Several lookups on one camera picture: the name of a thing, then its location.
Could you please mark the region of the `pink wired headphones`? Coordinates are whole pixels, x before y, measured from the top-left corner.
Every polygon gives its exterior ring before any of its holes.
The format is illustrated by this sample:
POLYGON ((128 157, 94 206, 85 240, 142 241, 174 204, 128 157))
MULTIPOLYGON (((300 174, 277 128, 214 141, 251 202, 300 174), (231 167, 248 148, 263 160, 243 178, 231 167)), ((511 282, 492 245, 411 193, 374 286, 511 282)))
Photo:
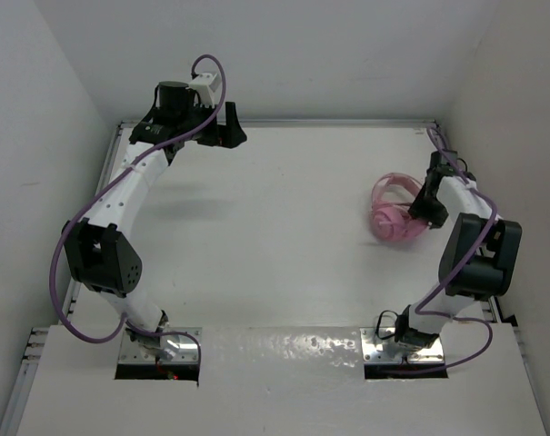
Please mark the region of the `pink wired headphones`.
POLYGON ((426 221, 413 218, 410 202, 385 200, 391 188, 403 188, 416 197, 422 184, 404 173, 387 173, 380 177, 371 192, 369 227, 372 235, 385 243, 407 243, 428 229, 426 221))

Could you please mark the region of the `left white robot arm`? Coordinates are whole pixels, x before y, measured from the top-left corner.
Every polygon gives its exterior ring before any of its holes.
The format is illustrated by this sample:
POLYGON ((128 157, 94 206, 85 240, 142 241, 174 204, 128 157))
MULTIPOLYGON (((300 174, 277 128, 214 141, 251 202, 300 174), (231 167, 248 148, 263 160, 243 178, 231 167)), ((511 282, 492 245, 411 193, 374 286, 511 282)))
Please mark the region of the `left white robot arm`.
POLYGON ((155 87, 153 104, 133 128, 114 178, 66 225, 59 243, 72 278, 113 306, 123 326, 155 337, 165 315, 139 283, 143 263, 130 243, 156 180, 188 141, 234 149, 246 139, 218 74, 155 87))

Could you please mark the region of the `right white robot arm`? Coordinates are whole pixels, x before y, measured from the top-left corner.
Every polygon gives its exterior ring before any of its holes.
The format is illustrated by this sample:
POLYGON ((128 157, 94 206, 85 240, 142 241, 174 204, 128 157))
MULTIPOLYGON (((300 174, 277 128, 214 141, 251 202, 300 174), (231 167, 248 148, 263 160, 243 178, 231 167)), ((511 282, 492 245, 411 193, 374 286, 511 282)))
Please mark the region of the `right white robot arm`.
POLYGON ((398 315, 394 340, 415 352, 431 346, 445 324, 474 302, 508 291, 522 237, 519 223, 500 217, 494 202, 460 170, 457 153, 433 152, 410 214, 441 228, 454 222, 438 267, 438 283, 398 315))

